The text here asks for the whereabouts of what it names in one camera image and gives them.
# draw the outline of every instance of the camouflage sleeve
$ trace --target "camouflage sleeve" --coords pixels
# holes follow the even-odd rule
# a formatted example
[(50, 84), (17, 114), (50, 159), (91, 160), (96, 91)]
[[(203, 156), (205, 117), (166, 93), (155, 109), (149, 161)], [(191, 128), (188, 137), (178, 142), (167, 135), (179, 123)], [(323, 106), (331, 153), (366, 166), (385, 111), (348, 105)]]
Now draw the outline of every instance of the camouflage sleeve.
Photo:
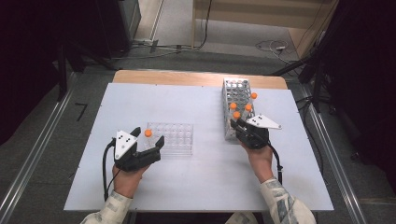
[(131, 202), (132, 199), (126, 198), (113, 190), (105, 203), (105, 207), (98, 213), (87, 215), (81, 224), (121, 224), (128, 213)]
[(261, 191), (276, 224), (316, 223), (306, 205), (291, 196), (274, 177), (261, 184)]

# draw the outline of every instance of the right hand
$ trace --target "right hand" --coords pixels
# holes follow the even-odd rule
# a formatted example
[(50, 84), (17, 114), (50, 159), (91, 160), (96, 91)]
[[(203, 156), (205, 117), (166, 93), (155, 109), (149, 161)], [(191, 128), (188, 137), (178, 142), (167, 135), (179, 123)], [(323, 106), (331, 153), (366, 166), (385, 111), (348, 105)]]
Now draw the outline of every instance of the right hand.
[(263, 183), (266, 180), (274, 177), (271, 167), (273, 151), (270, 147), (266, 146), (260, 149), (250, 149), (243, 143), (241, 143), (241, 146), (247, 152), (251, 168), (253, 169), (254, 174), (257, 176), (260, 183)]

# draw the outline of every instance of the white tabletop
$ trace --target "white tabletop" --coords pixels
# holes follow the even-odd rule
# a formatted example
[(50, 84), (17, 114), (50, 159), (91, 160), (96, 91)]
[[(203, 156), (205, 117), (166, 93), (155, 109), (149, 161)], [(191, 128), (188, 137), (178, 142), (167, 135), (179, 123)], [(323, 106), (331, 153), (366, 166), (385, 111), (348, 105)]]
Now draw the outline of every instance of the white tabletop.
[[(333, 210), (291, 92), (252, 90), (259, 94), (254, 102), (256, 113), (282, 125), (282, 130), (270, 130), (270, 140), (284, 167), (285, 188), (311, 210)], [(193, 152), (191, 156), (164, 156), (153, 163), (144, 173), (132, 210), (268, 210), (247, 153), (237, 143), (224, 140), (221, 101), (218, 87), (108, 84), (64, 210), (103, 207), (102, 158), (106, 145), (117, 130), (144, 130), (148, 122), (193, 124)], [(139, 136), (139, 148), (143, 136)], [(110, 149), (107, 181), (114, 163), (112, 154)]]

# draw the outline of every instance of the orange bottle cap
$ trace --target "orange bottle cap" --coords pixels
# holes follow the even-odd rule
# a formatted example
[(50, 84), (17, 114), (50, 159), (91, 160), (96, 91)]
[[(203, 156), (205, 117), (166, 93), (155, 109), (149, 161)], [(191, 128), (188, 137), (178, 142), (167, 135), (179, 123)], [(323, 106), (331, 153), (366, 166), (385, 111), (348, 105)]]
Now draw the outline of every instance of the orange bottle cap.
[(245, 110), (250, 111), (251, 110), (251, 105), (250, 104), (245, 105)]
[(146, 130), (145, 130), (145, 136), (146, 136), (146, 137), (151, 137), (151, 136), (152, 136), (152, 131), (151, 131), (151, 129), (146, 129)]
[(230, 109), (236, 109), (236, 103), (230, 103)]
[(241, 118), (241, 113), (239, 113), (239, 111), (233, 112), (233, 118), (234, 118), (234, 119), (239, 119), (239, 118)]

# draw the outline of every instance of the white mounting plate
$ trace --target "white mounting plate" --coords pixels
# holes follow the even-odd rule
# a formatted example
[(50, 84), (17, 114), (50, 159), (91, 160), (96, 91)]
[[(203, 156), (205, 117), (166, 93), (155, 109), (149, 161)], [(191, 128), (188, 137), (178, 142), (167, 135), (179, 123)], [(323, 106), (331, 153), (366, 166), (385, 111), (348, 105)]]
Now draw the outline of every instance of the white mounting plate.
[(115, 159), (119, 160), (137, 142), (137, 138), (125, 131), (117, 131)]
[(258, 128), (270, 128), (270, 129), (282, 129), (280, 124), (275, 123), (273, 120), (268, 119), (264, 115), (260, 114), (251, 119), (247, 120), (248, 124), (251, 124)]

